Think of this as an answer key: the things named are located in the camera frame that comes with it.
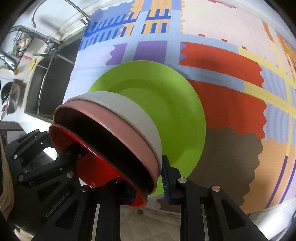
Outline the person's left hand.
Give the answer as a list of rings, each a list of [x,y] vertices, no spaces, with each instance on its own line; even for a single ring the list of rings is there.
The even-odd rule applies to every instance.
[[[16,228],[14,230],[14,233],[20,241],[31,241],[33,238],[30,234],[28,234],[27,232],[25,232],[19,228]]]

